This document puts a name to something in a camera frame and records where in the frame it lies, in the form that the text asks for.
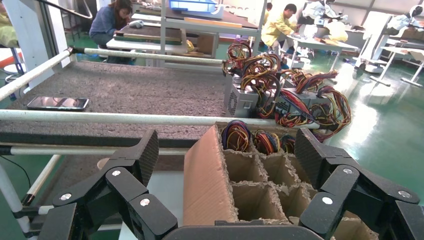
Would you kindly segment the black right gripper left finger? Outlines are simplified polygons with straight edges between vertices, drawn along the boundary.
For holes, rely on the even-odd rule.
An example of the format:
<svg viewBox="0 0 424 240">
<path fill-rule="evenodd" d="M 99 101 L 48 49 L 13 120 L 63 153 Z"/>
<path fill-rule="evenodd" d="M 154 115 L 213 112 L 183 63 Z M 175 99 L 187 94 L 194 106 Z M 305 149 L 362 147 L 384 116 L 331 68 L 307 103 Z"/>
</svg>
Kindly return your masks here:
<svg viewBox="0 0 424 240">
<path fill-rule="evenodd" d="M 38 238 L 87 240 L 107 218 L 119 214 L 137 239 L 163 239 L 178 221 L 147 189 L 158 157 L 158 133 L 149 129 L 138 144 L 115 151 L 99 172 L 62 190 Z"/>
</svg>

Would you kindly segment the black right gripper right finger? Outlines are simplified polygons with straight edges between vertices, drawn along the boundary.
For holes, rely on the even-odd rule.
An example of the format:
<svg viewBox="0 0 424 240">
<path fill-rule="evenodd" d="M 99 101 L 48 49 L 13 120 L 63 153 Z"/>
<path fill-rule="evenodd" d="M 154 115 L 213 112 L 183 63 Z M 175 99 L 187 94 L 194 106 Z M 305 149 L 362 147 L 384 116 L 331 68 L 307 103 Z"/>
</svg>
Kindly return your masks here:
<svg viewBox="0 0 424 240">
<path fill-rule="evenodd" d="M 421 240 L 424 208 L 412 190 L 361 167 L 344 149 L 298 129 L 294 154 L 316 194 L 298 224 L 330 239 L 345 212 L 358 216 L 381 240 Z"/>
</svg>

